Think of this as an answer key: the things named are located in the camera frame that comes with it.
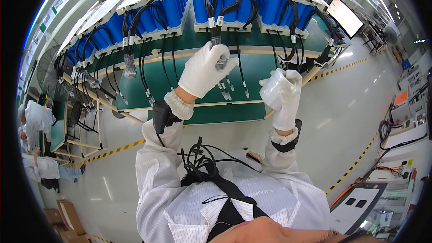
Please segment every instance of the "worker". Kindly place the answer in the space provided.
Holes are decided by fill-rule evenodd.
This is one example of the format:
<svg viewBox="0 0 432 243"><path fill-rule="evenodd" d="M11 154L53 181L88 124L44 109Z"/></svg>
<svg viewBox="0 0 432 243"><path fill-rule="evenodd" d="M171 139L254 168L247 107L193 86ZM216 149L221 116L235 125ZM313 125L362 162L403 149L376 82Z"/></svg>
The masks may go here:
<svg viewBox="0 0 432 243"><path fill-rule="evenodd" d="M183 120L192 117L194 101L203 98L238 64L237 57L231 58L223 70L216 70L220 57L229 55L225 45L211 48L208 42L203 46L186 62L178 87L164 97L170 113L179 120L161 134L155 132L153 119L143 124L146 143L138 150L135 165L137 228L143 241L374 242L364 232L347 237L331 231L324 191L297 168L294 147L300 125L295 115L302 77L294 70L277 69L270 79L260 81L260 95L275 112L258 171L250 168L254 161L245 157L247 150L232 152L236 159L219 162L216 155L221 152L213 152L216 162L207 157L203 167L188 169L180 179L178 148Z"/></svg>
<svg viewBox="0 0 432 243"><path fill-rule="evenodd" d="M53 159L39 157L40 152L40 148L37 148L32 152L32 156L24 153L21 154L25 173L37 182L40 182L42 178L65 178L74 181L86 171L85 164L81 165L81 167L66 168L59 166L57 161Z"/></svg>
<svg viewBox="0 0 432 243"><path fill-rule="evenodd" d="M55 121L50 109L29 100L27 108L21 104L18 108L18 118L25 124L24 132L28 138L29 152L38 146L38 133L45 133L48 142L51 142L51 124Z"/></svg>
<svg viewBox="0 0 432 243"><path fill-rule="evenodd" d="M27 135L24 132L24 126L20 126L18 128L18 136L20 138L19 142L20 142L22 153L30 155L30 152L29 152L29 143L27 141Z"/></svg>

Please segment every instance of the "yellow black hazard tape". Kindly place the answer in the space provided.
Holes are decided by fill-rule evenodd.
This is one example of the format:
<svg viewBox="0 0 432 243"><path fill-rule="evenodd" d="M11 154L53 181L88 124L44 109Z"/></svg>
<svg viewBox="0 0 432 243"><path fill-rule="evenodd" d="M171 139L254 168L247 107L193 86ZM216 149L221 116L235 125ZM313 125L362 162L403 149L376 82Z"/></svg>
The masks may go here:
<svg viewBox="0 0 432 243"><path fill-rule="evenodd" d="M108 241L108 240L106 240L106 239L100 238L99 236L95 236L95 235L93 235L93 234L92 234L92 236L93 236L94 238L97 238L97 239L99 239L99 240L102 240L102 241L105 241L105 242L108 242L108 243L114 243L114 242L112 242L112 241Z"/></svg>
<svg viewBox="0 0 432 243"><path fill-rule="evenodd" d="M388 116L388 111L384 117L384 119L386 119ZM333 185L331 186L327 192L325 192L325 194L331 192L332 189L334 189L334 187L336 187L341 181L343 181L343 179L351 172L351 170L354 169L354 167L360 162L360 160L363 158L364 154L368 151L368 149L370 148L370 146L372 145L372 143L374 142L375 138L378 135L378 131L375 133L374 138L372 138L372 141L369 143L369 145L366 147L366 149L363 151L363 153L360 155L360 157L354 162L354 164L351 166L351 168L349 168L349 170Z"/></svg>
<svg viewBox="0 0 432 243"><path fill-rule="evenodd" d="M117 148L117 149L111 150L110 152L106 152L106 153L104 153L104 154L100 154L100 155L98 155L98 156L96 156L96 157L93 157L93 158L90 158L90 159L88 159L88 160L83 160L83 161L81 161L81 162L78 162L78 163L76 163L76 164L73 164L73 165L71 165L71 166L68 166L68 168L73 168L73 167L81 166L81 165L86 164L86 163L89 163L89 162L91 162L91 161L95 161L95 160L98 160L98 159L102 159L102 158L104 158L104 157L106 157L106 156L111 156L112 154L118 153L118 152L123 151L123 150L126 150L126 149L128 149L128 148L132 148L132 147L137 146L137 145L139 145L139 144L143 144L144 142L145 142L145 139L141 139L141 140L139 140L139 141L136 141L136 142L133 142L133 143L130 143L130 144L124 145L124 146L122 146L122 147L120 147L120 148Z"/></svg>
<svg viewBox="0 0 432 243"><path fill-rule="evenodd" d="M372 58L372 56L370 56L370 57L366 57L365 59L362 59L362 60L356 61L356 62L351 63L351 64L348 64L348 65L346 65L346 66L343 66L343 67L340 67L340 68L334 69L334 70L332 70L332 71L329 71L329 72L323 73L323 74L321 74L321 75L317 75L317 76L315 76L315 77L312 77L312 78L308 81L308 83L311 82L311 81L314 81L314 80L318 80L319 78L323 78L324 76L330 75L330 74L332 74L332 73L335 73L335 72L341 71L341 70L346 69L346 68L348 68L348 67L352 67L352 66L357 65L357 64L359 64L359 63L365 62L366 60L369 60L369 59L371 59L371 58Z"/></svg>

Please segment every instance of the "keyboard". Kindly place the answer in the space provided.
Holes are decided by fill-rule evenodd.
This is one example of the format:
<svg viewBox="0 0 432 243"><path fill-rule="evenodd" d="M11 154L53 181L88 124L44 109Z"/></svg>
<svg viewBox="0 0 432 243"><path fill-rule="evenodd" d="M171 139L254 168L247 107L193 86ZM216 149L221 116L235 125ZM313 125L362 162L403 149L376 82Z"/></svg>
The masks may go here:
<svg viewBox="0 0 432 243"><path fill-rule="evenodd" d="M327 13L323 13L323 14L324 14L324 18L327 20L327 22L333 28L333 32L339 38L339 40L335 40L336 43L339 45L345 44L345 42L342 40L343 38L346 37L345 34L342 32L342 30L340 30L339 26L336 24L335 21L333 21L333 19L330 17L330 15L328 15Z"/></svg>

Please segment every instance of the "black wrist strap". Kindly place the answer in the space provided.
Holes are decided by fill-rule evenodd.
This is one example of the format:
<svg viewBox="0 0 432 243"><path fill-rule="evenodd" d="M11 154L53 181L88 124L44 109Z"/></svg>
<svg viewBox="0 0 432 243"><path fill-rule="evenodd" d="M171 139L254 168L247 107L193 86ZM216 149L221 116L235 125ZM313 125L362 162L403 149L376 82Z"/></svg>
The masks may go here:
<svg viewBox="0 0 432 243"><path fill-rule="evenodd" d="M297 144L297 141L299 140L300 129L302 127L302 121L299 119L296 119L295 120L295 126L299 130L299 133L298 133L297 137L294 140L292 140L291 142L282 145L282 144L277 144L277 143L272 141L272 145L277 151L282 152L282 153L286 153L286 152L291 151L295 148L295 145Z"/></svg>

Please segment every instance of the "white cap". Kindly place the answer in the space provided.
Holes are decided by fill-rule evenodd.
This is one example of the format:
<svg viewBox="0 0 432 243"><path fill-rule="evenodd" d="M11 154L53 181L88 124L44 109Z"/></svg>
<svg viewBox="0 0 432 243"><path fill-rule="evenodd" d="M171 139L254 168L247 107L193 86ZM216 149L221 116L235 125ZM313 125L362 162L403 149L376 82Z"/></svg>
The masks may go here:
<svg viewBox="0 0 432 243"><path fill-rule="evenodd" d="M18 108L18 119L21 121L21 117L24 114L25 106L24 104L21 104Z"/></svg>

